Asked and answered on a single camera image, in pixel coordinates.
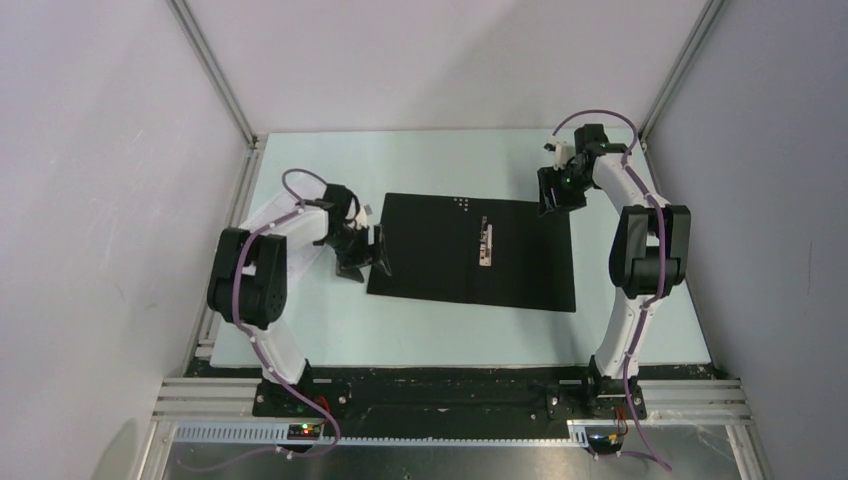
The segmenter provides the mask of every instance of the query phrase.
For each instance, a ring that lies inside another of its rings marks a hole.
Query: purple cable
[[[299,205],[303,205],[303,202],[304,202],[303,198],[300,195],[298,195],[296,192],[294,192],[291,188],[289,188],[288,184],[286,183],[286,176],[289,175],[290,173],[295,173],[295,172],[305,173],[307,175],[311,175],[312,177],[314,177],[315,179],[317,179],[321,183],[323,183],[325,185],[327,184],[327,182],[325,182],[323,178],[319,177],[315,173],[310,172],[309,170],[304,170],[302,168],[293,168],[293,169],[290,169],[290,170],[286,170],[283,173],[283,177],[282,177],[283,187],[292,196],[294,196],[297,199]],[[232,301],[233,311],[232,311],[232,315],[233,315],[233,324],[235,324],[236,328],[241,330],[242,333],[247,335],[248,338],[251,338],[251,339],[254,338],[253,332],[251,332],[250,329],[247,326],[245,326],[244,322],[241,319],[241,316],[239,315],[239,299],[240,299],[240,293],[241,293],[242,268],[244,268],[245,264],[247,263],[247,253],[250,251],[250,247],[253,245],[253,242],[256,241],[256,239],[259,237],[259,235],[267,232],[268,230],[271,230],[272,228],[274,228],[277,225],[281,225],[281,224],[291,220],[292,218],[298,216],[300,214],[300,212],[301,212],[301,209],[298,208],[296,210],[293,210],[293,211],[283,215],[280,218],[272,220],[271,222],[257,228],[256,230],[251,232],[251,234],[247,237],[247,240],[245,240],[245,242],[244,242],[244,246],[242,246],[241,251],[239,252],[238,263],[236,263],[235,276],[233,277],[233,301]],[[339,440],[341,440],[341,429],[339,428],[339,423],[330,414],[330,412],[324,410],[320,405],[318,405],[317,403],[313,402],[312,400],[310,400],[309,398],[305,397],[300,392],[295,390],[295,388],[292,387],[291,384],[289,382],[287,382],[286,379],[283,378],[282,375],[279,374],[279,372],[277,372],[277,369],[273,368],[273,366],[271,365],[271,361],[268,359],[268,357],[265,356],[265,352],[263,352],[262,349],[259,347],[258,342],[250,342],[250,345],[251,345],[251,347],[253,347],[254,353],[256,353],[256,356],[259,358],[259,363],[261,363],[262,367],[265,368],[265,370],[267,372],[269,372],[272,377],[274,377],[274,380],[276,380],[277,383],[282,385],[283,388],[285,388],[286,391],[288,391],[293,397],[297,398],[298,400],[305,403],[307,406],[309,406],[313,410],[316,410],[318,413],[323,415],[324,418],[326,418],[327,421],[330,422],[330,424],[333,425],[333,433],[334,433],[333,442],[329,445],[328,448],[325,448],[325,449],[320,450],[318,452],[309,451],[309,452],[299,453],[299,452],[293,452],[291,450],[286,450],[282,447],[276,447],[276,446],[275,447],[259,447],[259,448],[256,448],[254,450],[250,450],[248,452],[245,452],[245,453],[243,453],[243,454],[241,454],[241,455],[239,455],[235,458],[227,460],[226,462],[220,463],[218,465],[213,465],[213,466],[210,466],[210,467],[202,467],[202,468],[195,468],[195,467],[189,467],[189,466],[183,465],[182,460],[177,459],[177,463],[181,467],[185,468],[186,470],[196,472],[196,473],[214,472],[216,470],[221,470],[223,468],[227,468],[227,467],[229,467],[230,465],[232,465],[236,462],[244,460],[245,458],[248,458],[248,457],[252,457],[254,455],[258,455],[260,453],[278,451],[278,448],[280,450],[286,451],[287,455],[290,456],[290,457],[300,457],[300,458],[320,457],[322,455],[327,454],[330,450],[335,448],[336,445],[338,445]]]
[[[630,343],[630,347],[628,347],[627,351],[624,352],[624,367],[623,367],[623,371],[622,371],[623,376],[624,376],[624,396],[627,399],[627,406],[630,409],[631,416],[633,417],[633,424],[636,426],[636,431],[639,432],[639,437],[642,439],[642,443],[645,444],[645,447],[648,449],[649,452],[651,452],[651,454],[648,455],[648,454],[641,453],[641,452],[622,452],[621,454],[622,455],[627,454],[627,456],[632,456],[632,457],[638,456],[640,458],[649,458],[650,460],[656,462],[663,469],[670,472],[671,471],[671,465],[669,465],[668,462],[663,460],[662,457],[660,457],[657,454],[656,450],[654,450],[654,446],[651,445],[651,442],[649,442],[648,438],[645,436],[645,432],[642,429],[641,423],[639,422],[639,416],[636,414],[636,406],[633,405],[633,396],[631,395],[630,385],[629,385],[629,382],[627,381],[627,373],[628,373],[627,370],[628,370],[628,367],[630,366],[630,360],[633,357],[633,354],[636,353],[636,347],[639,345],[639,339],[642,337],[642,332],[645,329],[645,323],[648,320],[648,310],[647,310],[647,308],[650,307],[654,302],[656,302],[657,300],[662,298],[663,292],[665,292],[665,274],[666,274],[665,217],[663,216],[662,206],[660,206],[657,199],[654,198],[654,196],[651,194],[650,190],[648,189],[648,186],[645,185],[645,182],[642,181],[642,179],[639,177],[639,175],[636,173],[636,171],[633,170],[633,168],[627,162],[627,158],[633,152],[633,147],[636,146],[636,142],[639,140],[639,132],[636,129],[636,125],[634,125],[633,122],[629,118],[625,117],[624,115],[622,115],[618,112],[613,112],[611,110],[601,110],[601,109],[583,110],[583,111],[580,111],[580,112],[577,112],[573,115],[568,116],[565,120],[560,122],[560,124],[557,125],[557,127],[554,129],[553,135],[556,136],[556,134],[560,131],[560,129],[562,129],[562,127],[564,127],[565,124],[568,123],[570,120],[572,120],[576,117],[579,117],[581,115],[596,114],[596,113],[597,114],[603,114],[603,115],[611,115],[613,117],[616,117],[620,120],[623,120],[624,123],[626,123],[627,126],[630,127],[630,131],[633,133],[633,139],[630,141],[630,145],[627,147],[627,150],[625,150],[625,152],[623,154],[621,154],[621,166],[622,166],[622,168],[624,168],[624,171],[627,172],[627,175],[630,176],[630,179],[633,180],[633,183],[636,184],[636,187],[639,189],[639,191],[642,193],[642,195],[645,197],[645,199],[648,201],[648,203],[650,203],[651,206],[654,207],[654,210],[657,212],[657,224],[659,225],[659,232],[657,232],[658,233],[657,236],[659,237],[659,240],[660,240],[660,272],[659,272],[660,273],[660,280],[657,284],[657,293],[656,293],[656,295],[654,295],[650,299],[646,300],[645,303],[643,303],[642,306],[641,306],[642,313],[639,314],[639,321],[636,323],[636,331],[633,335],[633,341]]]
[[[304,202],[303,197],[301,197],[300,195],[298,195],[297,192],[292,190],[292,188],[289,187],[288,182],[286,182],[286,177],[288,177],[292,173],[305,173],[305,174],[309,175],[310,177],[314,178],[315,180],[318,180],[319,182],[323,183],[324,185],[327,184],[327,182],[323,178],[318,176],[318,174],[310,172],[309,170],[306,170],[305,168],[290,168],[290,169],[286,170],[285,172],[283,172],[283,188],[285,188],[286,191],[289,192],[289,194],[291,196],[293,196],[295,199],[297,199],[297,204],[300,205],[300,206],[303,206],[303,202]]]

